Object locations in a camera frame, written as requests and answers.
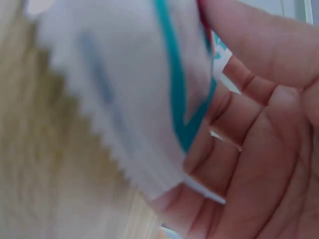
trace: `white packet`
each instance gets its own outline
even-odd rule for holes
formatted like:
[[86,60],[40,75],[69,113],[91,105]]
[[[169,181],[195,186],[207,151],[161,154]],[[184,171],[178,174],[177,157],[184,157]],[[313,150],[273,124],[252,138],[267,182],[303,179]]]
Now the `white packet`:
[[38,26],[93,133],[149,200],[186,182],[224,203],[182,168],[231,55],[216,51],[212,67],[196,0],[55,0]]

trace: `finger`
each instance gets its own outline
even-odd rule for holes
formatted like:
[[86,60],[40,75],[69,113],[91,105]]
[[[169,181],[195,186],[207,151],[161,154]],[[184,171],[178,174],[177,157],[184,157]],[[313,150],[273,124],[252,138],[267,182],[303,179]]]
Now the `finger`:
[[[217,195],[225,198],[233,172],[237,165],[239,151],[229,143],[208,135],[201,135],[194,143],[184,163],[184,170],[192,178]],[[205,153],[198,151],[198,145],[205,145]]]
[[277,85],[254,75],[238,58],[232,56],[223,73],[245,95],[262,105],[267,105]]
[[235,0],[206,0],[205,13],[234,55],[259,76],[303,88],[319,75],[319,28]]
[[223,210],[221,204],[204,198],[184,184],[149,204],[170,228],[189,239],[208,238]]
[[231,92],[218,82],[205,120],[230,142],[241,146],[262,106],[245,95]]

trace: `blue stripe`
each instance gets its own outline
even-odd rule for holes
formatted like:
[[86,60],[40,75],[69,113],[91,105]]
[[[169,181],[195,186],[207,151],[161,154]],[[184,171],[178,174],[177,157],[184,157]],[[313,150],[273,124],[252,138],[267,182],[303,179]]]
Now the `blue stripe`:
[[134,153],[134,143],[132,136],[125,124],[125,120],[121,111],[121,107],[115,97],[112,83],[108,77],[107,71],[103,65],[103,58],[99,52],[98,45],[94,41],[93,34],[83,31],[76,37],[76,43],[82,53],[85,67],[90,74],[90,80],[97,90],[97,93],[103,103],[108,106],[111,115],[113,129],[117,132],[117,136],[122,141],[128,155]]
[[215,79],[211,79],[210,92],[206,101],[198,108],[197,112],[191,118],[188,124],[184,123],[184,115],[186,113],[186,87],[185,75],[183,71],[182,61],[180,58],[179,48],[174,29],[170,18],[165,0],[154,0],[156,13],[164,35],[164,41],[167,49],[167,56],[170,69],[170,104],[173,128],[178,141],[185,152],[194,141],[201,122],[207,112],[208,106],[216,88]]

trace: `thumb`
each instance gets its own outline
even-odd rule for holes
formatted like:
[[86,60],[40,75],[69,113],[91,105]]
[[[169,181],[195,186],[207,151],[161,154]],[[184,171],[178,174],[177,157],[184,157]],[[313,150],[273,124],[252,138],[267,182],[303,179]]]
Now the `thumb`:
[[206,0],[212,29],[251,71],[304,88],[319,75],[319,29],[235,0]]

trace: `skin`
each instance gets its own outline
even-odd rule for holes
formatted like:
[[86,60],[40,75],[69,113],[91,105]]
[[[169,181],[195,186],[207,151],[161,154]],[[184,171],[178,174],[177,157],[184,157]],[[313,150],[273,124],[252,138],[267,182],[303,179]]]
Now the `skin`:
[[243,94],[219,82],[184,168],[227,203],[181,184],[150,205],[188,239],[316,239],[319,28],[233,0],[207,0],[205,12]]

